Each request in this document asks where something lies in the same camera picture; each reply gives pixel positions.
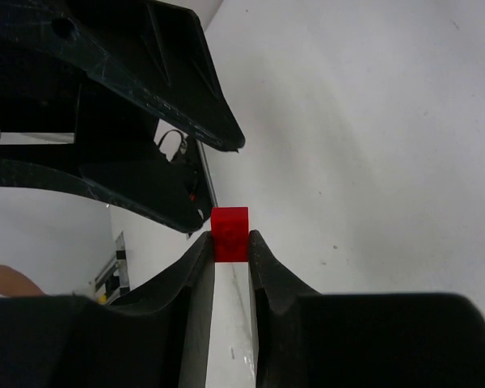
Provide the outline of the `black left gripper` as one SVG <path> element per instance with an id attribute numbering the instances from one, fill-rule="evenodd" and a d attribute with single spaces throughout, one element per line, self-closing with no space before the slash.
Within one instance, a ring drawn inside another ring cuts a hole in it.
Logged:
<path id="1" fill-rule="evenodd" d="M 194 233 L 204 221 L 154 143 L 158 118 L 220 151 L 244 146 L 194 11 L 0 1 L 0 187 L 81 196 Z"/>

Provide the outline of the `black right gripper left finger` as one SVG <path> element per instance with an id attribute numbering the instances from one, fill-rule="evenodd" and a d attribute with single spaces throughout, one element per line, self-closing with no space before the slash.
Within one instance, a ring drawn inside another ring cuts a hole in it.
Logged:
<path id="1" fill-rule="evenodd" d="M 76 295 L 0 297 L 0 387 L 202 387 L 213 238 L 109 305 Z"/>

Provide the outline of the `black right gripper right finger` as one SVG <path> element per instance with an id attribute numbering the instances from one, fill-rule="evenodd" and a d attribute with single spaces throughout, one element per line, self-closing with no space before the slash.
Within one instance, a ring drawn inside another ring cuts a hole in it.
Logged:
<path id="1" fill-rule="evenodd" d="M 456 293 L 322 294 L 249 235 L 259 387 L 485 387 L 485 319 Z"/>

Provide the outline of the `small red lego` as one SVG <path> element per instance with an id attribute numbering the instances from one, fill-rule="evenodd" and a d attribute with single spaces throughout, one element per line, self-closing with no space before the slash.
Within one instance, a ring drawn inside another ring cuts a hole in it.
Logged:
<path id="1" fill-rule="evenodd" d="M 211 213 L 214 261 L 246 263 L 249 246 L 248 207 L 217 207 Z"/>

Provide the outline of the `person hand outside enclosure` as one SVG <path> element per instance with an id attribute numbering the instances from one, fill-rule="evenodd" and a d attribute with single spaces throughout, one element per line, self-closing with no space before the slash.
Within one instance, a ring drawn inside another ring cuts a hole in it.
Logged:
<path id="1" fill-rule="evenodd" d="M 0 264 L 0 296 L 38 297 L 44 292 L 32 280 L 13 268 Z"/>

